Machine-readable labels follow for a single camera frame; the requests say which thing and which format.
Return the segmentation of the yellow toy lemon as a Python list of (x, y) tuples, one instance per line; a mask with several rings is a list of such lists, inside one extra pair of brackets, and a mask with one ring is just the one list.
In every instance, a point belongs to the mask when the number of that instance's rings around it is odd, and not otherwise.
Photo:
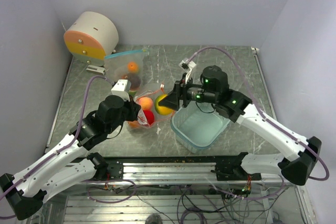
[(172, 109), (159, 105), (159, 102), (166, 96), (167, 94), (161, 94), (155, 99), (154, 107), (159, 115), (169, 115), (173, 112)]

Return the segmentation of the clear bag orange zipper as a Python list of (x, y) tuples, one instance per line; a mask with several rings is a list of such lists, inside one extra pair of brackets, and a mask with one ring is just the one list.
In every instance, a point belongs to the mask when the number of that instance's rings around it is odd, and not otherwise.
[(126, 122), (129, 131), (150, 129), (157, 123), (170, 119), (175, 113), (174, 110), (159, 105), (167, 95), (164, 83), (146, 84), (134, 94), (134, 101), (141, 106), (141, 110), (135, 121)]

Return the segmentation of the orange toy fruit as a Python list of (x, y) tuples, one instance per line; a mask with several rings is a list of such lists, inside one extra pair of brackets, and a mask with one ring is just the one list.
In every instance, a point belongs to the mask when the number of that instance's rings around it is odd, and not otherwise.
[(131, 129), (139, 129), (139, 128), (141, 128), (141, 124), (138, 121), (128, 122), (128, 126)]

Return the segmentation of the pink toy peach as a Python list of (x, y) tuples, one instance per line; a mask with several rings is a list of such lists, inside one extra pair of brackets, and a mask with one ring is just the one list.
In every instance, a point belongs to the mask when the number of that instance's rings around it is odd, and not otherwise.
[(152, 109), (154, 103), (153, 103), (153, 100), (149, 97), (141, 97), (138, 100), (138, 104), (141, 106), (141, 109), (143, 111), (145, 111), (145, 110), (150, 111)]

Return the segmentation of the light blue plastic basket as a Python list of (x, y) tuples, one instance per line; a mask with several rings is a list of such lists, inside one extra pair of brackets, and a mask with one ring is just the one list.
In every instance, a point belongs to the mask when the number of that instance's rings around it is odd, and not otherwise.
[(181, 107), (170, 121), (176, 139), (194, 154), (210, 148), (229, 123), (211, 104), (194, 101)]

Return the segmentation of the clear zip top bag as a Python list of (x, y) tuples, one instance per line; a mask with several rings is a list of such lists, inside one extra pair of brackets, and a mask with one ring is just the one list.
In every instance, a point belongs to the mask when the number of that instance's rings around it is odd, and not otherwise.
[(136, 74), (138, 74), (141, 79), (141, 85), (138, 89), (130, 89), (130, 91), (138, 92), (138, 90), (141, 89), (143, 86), (143, 61), (147, 55), (148, 51), (146, 49), (140, 49), (124, 51), (105, 56), (104, 66), (107, 69), (107, 77), (114, 82), (117, 82), (119, 79), (126, 79), (126, 75), (130, 73), (128, 71), (127, 65), (129, 62), (135, 61), (140, 67), (139, 73)]

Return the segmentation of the green yellow toy mango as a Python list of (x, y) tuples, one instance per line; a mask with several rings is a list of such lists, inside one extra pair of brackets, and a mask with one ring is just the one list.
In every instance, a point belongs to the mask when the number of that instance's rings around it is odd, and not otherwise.
[(130, 91), (129, 95), (131, 95), (132, 97), (135, 97), (136, 93), (137, 93), (137, 91)]

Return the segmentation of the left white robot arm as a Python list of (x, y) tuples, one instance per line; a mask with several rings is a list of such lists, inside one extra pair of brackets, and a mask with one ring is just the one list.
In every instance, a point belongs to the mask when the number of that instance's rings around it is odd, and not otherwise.
[(96, 145), (108, 139), (125, 121), (135, 121), (141, 106), (110, 95), (97, 110), (87, 114), (47, 154), (14, 175), (1, 176), (1, 198), (6, 198), (14, 216), (25, 220), (59, 192), (84, 180), (99, 181), (111, 174)]

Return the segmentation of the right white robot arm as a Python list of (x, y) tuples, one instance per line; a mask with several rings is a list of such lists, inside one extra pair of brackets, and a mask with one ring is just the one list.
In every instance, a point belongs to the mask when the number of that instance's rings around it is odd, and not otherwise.
[(306, 138), (297, 134), (265, 114), (249, 97), (229, 87), (228, 76), (220, 67), (206, 67), (200, 79), (201, 84), (194, 84), (183, 74), (159, 105), (177, 111), (190, 102), (209, 103), (220, 116), (252, 130), (280, 152), (244, 155), (241, 162), (231, 167), (236, 179), (265, 173), (281, 175), (295, 185), (305, 185), (318, 161), (321, 141), (315, 136)]

